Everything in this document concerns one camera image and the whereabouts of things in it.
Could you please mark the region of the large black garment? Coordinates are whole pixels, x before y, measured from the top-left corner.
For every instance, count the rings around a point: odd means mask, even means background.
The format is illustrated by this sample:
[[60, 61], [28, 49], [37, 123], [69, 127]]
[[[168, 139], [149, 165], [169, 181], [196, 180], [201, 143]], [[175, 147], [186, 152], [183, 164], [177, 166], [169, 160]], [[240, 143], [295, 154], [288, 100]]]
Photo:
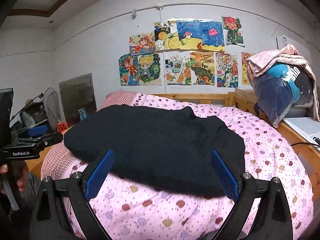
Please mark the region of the large black garment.
[[242, 137], [218, 117], [198, 117], [190, 107], [112, 105], [74, 125], [64, 144], [88, 163], [111, 149], [113, 173], [176, 193], [226, 196], [212, 167], [212, 150], [228, 156], [241, 175], [245, 171]]

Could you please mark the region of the plastic bag of clothes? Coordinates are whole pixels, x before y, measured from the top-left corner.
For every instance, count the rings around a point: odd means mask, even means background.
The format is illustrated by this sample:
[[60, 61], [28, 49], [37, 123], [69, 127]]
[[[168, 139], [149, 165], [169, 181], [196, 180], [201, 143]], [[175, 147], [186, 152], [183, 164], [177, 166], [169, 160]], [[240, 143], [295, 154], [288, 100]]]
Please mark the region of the plastic bag of clothes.
[[277, 62], [251, 85], [258, 100], [255, 109], [264, 112], [274, 127], [290, 108], [313, 106], [313, 79], [303, 67]]

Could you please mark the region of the cluttered shelf items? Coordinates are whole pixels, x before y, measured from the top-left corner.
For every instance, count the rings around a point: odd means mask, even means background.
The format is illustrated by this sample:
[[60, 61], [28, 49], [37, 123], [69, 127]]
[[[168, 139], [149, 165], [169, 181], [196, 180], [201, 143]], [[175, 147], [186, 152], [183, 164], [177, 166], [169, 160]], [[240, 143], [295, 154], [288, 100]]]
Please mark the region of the cluttered shelf items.
[[65, 122], [60, 122], [57, 126], [57, 131], [52, 130], [49, 125], [46, 112], [43, 105], [43, 97], [37, 96], [34, 99], [28, 99], [25, 102], [25, 106], [17, 114], [20, 120], [16, 121], [11, 126], [11, 132], [21, 132], [26, 133], [27, 130], [40, 127], [46, 128], [47, 131], [44, 133], [60, 132], [63, 133], [67, 131], [68, 126]]

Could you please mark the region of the white desk surface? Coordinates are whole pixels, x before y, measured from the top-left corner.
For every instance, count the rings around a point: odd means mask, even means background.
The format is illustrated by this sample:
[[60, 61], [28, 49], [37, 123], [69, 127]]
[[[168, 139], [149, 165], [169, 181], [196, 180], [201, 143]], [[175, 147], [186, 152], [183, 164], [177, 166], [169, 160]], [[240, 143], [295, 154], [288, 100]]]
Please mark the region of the white desk surface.
[[319, 150], [319, 122], [311, 117], [284, 118], [283, 122], [288, 125], [295, 133], [306, 140], [310, 146]]

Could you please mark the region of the yellow chick drawing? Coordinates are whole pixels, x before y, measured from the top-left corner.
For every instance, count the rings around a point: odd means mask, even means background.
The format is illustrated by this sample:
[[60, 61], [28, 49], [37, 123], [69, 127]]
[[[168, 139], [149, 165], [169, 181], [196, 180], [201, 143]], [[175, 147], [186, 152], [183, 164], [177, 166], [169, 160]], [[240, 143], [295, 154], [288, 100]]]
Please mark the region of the yellow chick drawing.
[[249, 85], [249, 79], [247, 76], [247, 59], [253, 56], [252, 53], [242, 52], [241, 53], [241, 72], [242, 72], [242, 85]]

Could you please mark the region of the mermaid girl drawing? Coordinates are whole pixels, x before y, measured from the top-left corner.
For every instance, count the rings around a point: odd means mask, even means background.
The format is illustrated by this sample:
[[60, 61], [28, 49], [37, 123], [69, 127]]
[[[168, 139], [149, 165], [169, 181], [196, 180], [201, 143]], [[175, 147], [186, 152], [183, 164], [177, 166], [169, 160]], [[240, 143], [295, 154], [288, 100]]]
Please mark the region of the mermaid girl drawing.
[[124, 54], [119, 59], [119, 75], [121, 86], [138, 86], [139, 66], [136, 55]]

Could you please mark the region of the colourful doodle poster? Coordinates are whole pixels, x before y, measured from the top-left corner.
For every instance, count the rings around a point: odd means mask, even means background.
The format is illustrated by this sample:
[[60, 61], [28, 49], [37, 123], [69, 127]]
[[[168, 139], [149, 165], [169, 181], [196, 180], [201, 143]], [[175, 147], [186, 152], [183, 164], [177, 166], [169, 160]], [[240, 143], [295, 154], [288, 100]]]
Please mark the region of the colourful doodle poster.
[[217, 87], [238, 88], [238, 57], [230, 53], [215, 53]]

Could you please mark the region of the blond boy drawing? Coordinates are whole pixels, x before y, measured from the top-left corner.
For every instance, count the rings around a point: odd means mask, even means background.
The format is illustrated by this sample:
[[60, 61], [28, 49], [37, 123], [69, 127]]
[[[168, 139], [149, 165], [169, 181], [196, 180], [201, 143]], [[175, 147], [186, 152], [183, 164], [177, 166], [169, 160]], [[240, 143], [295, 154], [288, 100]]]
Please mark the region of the blond boy drawing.
[[138, 56], [139, 85], [161, 86], [161, 59], [158, 54]]

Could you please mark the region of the orange landscape drawing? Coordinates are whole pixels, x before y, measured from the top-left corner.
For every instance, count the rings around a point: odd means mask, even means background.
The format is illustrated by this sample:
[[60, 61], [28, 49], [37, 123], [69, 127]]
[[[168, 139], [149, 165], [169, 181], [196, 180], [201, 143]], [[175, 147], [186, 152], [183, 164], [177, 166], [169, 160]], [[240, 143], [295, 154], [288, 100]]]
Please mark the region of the orange landscape drawing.
[[190, 66], [195, 75], [195, 85], [215, 85], [213, 51], [191, 51]]

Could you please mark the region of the oranges and cup drawing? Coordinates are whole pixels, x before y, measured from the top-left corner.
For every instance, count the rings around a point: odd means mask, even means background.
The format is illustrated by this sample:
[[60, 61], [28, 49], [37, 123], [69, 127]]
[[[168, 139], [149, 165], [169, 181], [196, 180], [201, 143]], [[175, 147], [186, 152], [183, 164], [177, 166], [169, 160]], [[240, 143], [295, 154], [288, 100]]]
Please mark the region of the oranges and cup drawing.
[[191, 85], [189, 51], [171, 51], [165, 53], [165, 80], [167, 85]]

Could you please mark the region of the pink floral cloth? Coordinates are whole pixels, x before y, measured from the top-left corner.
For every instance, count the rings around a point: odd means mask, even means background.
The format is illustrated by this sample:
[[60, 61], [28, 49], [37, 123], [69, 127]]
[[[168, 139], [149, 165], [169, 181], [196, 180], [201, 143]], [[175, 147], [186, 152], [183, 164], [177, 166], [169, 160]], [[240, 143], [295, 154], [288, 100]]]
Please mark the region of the pink floral cloth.
[[311, 108], [312, 117], [319, 121], [319, 101], [317, 96], [317, 80], [312, 71], [311, 64], [298, 52], [295, 46], [289, 44], [283, 49], [267, 50], [259, 52], [247, 59], [247, 76], [249, 82], [269, 70], [275, 63], [290, 64], [303, 67], [313, 79], [314, 102]]

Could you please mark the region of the red-haired character drawing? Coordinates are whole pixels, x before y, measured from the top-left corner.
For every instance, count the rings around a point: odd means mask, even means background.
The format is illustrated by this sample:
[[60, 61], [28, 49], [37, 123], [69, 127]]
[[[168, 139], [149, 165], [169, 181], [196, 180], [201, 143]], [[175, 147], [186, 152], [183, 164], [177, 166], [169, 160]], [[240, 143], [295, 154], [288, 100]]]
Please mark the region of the red-haired character drawing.
[[241, 32], [242, 25], [240, 18], [231, 16], [222, 16], [223, 28], [227, 31], [227, 44], [244, 47], [244, 37]]

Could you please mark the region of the blue sea yellow sand painting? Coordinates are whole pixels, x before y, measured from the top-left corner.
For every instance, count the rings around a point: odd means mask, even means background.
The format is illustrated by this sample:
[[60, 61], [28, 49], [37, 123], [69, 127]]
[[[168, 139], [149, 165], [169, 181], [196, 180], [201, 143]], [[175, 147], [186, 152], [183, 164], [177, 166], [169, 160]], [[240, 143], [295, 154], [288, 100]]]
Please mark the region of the blue sea yellow sand painting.
[[155, 22], [155, 44], [162, 50], [224, 51], [225, 39], [221, 22], [182, 18]]

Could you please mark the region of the grey wall panel door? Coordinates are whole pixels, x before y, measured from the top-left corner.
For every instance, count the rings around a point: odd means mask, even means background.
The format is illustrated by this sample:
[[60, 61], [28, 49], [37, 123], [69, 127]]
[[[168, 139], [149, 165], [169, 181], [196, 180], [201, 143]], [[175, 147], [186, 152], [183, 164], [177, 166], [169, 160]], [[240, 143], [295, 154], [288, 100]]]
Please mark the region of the grey wall panel door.
[[69, 127], [92, 116], [97, 110], [91, 73], [62, 81], [59, 89], [63, 113]]

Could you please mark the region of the white wall paper notice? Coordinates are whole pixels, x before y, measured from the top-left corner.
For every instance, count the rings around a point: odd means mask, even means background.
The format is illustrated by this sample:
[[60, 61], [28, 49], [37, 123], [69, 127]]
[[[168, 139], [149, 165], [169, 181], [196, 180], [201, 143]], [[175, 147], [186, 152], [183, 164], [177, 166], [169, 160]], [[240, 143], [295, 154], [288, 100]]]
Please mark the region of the white wall paper notice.
[[278, 49], [283, 49], [288, 44], [291, 44], [291, 38], [289, 38], [285, 35], [281, 35], [276, 38], [276, 42], [277, 42]]

